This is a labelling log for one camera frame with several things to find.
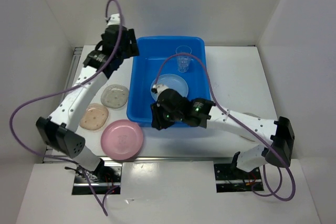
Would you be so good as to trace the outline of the blue plastic bin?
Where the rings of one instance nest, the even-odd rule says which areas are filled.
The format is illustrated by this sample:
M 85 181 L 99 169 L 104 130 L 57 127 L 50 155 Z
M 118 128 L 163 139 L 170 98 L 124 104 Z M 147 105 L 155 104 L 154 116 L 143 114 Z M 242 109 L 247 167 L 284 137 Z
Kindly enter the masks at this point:
M 151 127 L 150 105 L 154 103 L 151 87 L 164 60 L 177 52 L 190 52 L 203 65 L 206 65 L 204 41 L 188 36 L 151 36 L 137 39 L 139 56 L 133 58 L 127 117 L 141 127 Z M 175 74 L 182 77 L 188 85 L 189 100 L 211 98 L 208 81 L 203 67 L 192 59 L 186 73 L 178 71 L 177 59 L 169 60 L 160 75 Z

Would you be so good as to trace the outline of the grey textured glass plate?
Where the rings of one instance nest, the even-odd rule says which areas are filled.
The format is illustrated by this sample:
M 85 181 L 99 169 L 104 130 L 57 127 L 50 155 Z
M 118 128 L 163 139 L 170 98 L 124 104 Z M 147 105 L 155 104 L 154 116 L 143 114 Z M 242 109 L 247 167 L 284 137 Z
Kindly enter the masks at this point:
M 127 87 L 112 84 L 107 86 L 100 98 L 101 103 L 111 109 L 119 109 L 123 107 L 129 97 L 129 90 Z

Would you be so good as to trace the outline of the light blue round plate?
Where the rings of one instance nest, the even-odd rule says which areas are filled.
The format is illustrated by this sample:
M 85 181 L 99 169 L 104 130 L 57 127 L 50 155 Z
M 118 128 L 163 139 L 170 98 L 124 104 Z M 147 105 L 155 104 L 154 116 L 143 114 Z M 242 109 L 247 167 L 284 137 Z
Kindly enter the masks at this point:
M 158 95 L 166 89 L 172 89 L 178 92 L 182 97 L 187 97 L 188 95 L 188 85 L 187 82 L 180 76 L 176 74 L 163 74 L 160 75 L 156 83 L 158 88 L 157 93 L 152 92 L 155 80 L 152 82 L 150 91 L 152 98 L 156 101 Z

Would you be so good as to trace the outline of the pink round plate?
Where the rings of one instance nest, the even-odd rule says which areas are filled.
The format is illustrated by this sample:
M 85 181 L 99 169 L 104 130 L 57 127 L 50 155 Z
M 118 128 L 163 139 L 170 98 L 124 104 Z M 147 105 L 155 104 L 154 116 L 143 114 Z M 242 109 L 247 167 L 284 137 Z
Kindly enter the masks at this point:
M 143 132 L 137 123 L 117 120 L 101 135 L 103 152 L 111 159 L 123 161 L 135 157 L 143 146 Z

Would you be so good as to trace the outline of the clear plastic cup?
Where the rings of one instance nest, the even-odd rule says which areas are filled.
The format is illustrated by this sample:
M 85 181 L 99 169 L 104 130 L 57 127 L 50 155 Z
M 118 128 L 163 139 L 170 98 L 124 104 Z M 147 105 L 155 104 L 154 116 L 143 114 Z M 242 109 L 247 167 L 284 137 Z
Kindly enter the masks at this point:
M 176 57 L 179 72 L 185 73 L 188 71 L 191 58 L 186 54 L 191 53 L 192 49 L 189 46 L 181 45 L 177 47 L 176 54 L 180 54 L 178 57 Z

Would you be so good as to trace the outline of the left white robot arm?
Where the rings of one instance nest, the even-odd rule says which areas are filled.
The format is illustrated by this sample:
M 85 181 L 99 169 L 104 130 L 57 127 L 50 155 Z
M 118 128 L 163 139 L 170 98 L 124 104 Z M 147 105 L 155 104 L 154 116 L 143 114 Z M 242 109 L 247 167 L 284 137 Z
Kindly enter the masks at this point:
M 86 170 L 93 182 L 112 175 L 104 161 L 86 147 L 76 130 L 91 100 L 125 59 L 139 56 L 133 29 L 109 25 L 83 62 L 80 75 L 58 108 L 36 126 L 45 144 L 59 151 Z

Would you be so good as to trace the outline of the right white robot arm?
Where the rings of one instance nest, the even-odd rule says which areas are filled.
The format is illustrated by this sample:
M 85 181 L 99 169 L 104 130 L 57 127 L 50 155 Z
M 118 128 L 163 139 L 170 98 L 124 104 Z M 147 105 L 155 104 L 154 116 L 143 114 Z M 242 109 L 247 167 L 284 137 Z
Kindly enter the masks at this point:
M 151 104 L 151 126 L 157 130 L 183 123 L 229 132 L 257 143 L 257 146 L 234 155 L 230 172 L 235 178 L 243 178 L 265 164 L 290 167 L 295 134 L 289 119 L 282 116 L 277 120 L 261 119 L 223 108 L 211 100 L 188 100 L 162 84 L 154 85 L 151 91 L 156 95 L 156 101 Z

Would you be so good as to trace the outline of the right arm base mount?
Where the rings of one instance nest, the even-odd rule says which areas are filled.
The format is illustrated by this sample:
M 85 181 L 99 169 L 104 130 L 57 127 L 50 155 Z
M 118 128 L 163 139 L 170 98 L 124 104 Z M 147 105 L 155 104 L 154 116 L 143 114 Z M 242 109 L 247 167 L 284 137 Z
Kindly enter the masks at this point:
M 214 164 L 214 174 L 217 193 L 236 193 L 252 191 L 264 191 L 260 169 L 255 168 L 249 174 L 235 175 L 230 164 Z

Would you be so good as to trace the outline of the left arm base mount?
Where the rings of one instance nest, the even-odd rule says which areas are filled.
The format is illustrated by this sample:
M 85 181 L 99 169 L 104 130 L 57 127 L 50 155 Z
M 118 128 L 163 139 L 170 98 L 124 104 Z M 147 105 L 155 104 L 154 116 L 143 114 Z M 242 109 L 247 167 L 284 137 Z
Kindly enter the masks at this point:
M 65 170 L 75 172 L 72 195 L 92 195 L 89 183 L 86 180 L 83 172 L 79 168 L 65 167 Z M 91 183 L 94 192 L 97 195 L 104 195 L 110 191 L 110 194 L 118 195 L 121 191 L 121 166 L 111 166 L 111 171 L 102 178 L 98 178 L 94 174 L 86 171 L 87 177 Z

